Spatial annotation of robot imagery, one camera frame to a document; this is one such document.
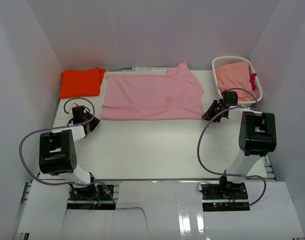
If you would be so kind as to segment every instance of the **white table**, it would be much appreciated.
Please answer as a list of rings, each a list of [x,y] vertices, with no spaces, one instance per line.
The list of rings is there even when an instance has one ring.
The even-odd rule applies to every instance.
[[[217,99],[213,72],[192,71],[204,90],[204,111]],[[107,89],[107,72],[100,96],[88,97],[99,118]],[[127,71],[120,74],[165,74],[166,71]],[[70,116],[63,111],[67,99],[59,103],[54,126],[66,125]],[[84,100],[75,101],[90,110]],[[218,178],[205,171],[197,159],[197,143],[206,125],[205,120],[102,120],[90,135],[75,143],[78,164],[102,180],[140,179],[210,179]],[[240,124],[228,119],[213,123],[201,142],[200,156],[211,170],[223,172],[235,159],[238,151]],[[251,175],[267,177],[263,161],[251,169]],[[52,176],[41,174],[41,179]]]

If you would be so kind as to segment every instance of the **gray wall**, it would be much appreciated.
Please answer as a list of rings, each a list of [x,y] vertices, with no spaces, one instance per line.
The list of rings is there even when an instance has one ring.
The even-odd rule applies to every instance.
[[[211,69],[248,57],[279,0],[27,0],[64,69]]]
[[[305,234],[305,1],[281,0],[250,55],[263,88],[262,111],[275,113],[273,170],[285,180]]]
[[[21,139],[51,125],[62,67],[26,0],[0,0],[0,240],[12,238],[25,182]],[[38,137],[24,146],[35,171]]]

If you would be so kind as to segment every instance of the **white laundry basket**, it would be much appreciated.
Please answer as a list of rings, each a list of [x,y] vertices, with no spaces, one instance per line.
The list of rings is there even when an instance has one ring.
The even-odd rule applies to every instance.
[[[217,81],[217,77],[216,77],[216,69],[221,67],[221,66],[227,65],[227,64],[235,64],[235,63],[241,63],[241,62],[249,63],[249,74],[255,73],[255,70],[253,68],[252,63],[244,57],[240,57],[240,56],[220,56],[220,57],[216,57],[212,61],[212,71],[213,71],[215,86],[217,88],[219,98],[222,96],[222,94],[221,94],[220,89],[218,88],[218,81]],[[257,76],[254,79],[254,84],[257,87],[256,90],[254,91],[254,93],[255,93],[255,96],[257,97],[257,101],[259,102],[263,98],[263,91],[262,91],[261,85],[259,84]],[[246,107],[249,107],[250,105],[252,105],[254,103],[255,103],[254,100],[253,101],[239,101],[238,102],[239,105],[245,105]]]

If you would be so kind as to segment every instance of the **pink towel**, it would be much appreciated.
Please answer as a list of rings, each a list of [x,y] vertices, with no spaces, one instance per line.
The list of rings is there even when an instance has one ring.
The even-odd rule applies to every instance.
[[[246,89],[254,93],[250,82],[249,64],[248,62],[238,62],[220,66],[216,69],[216,77],[220,92],[224,92],[232,88]],[[253,97],[242,90],[234,90],[238,94],[238,101],[253,101]]]
[[[167,74],[110,74],[101,118],[108,120],[201,119],[203,89],[182,62]]]

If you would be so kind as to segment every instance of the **folded orange cloth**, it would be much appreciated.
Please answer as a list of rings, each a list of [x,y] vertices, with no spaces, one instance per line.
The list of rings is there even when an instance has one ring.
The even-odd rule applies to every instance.
[[[106,70],[94,68],[89,70],[65,70],[61,75],[59,98],[76,98],[98,96]]]

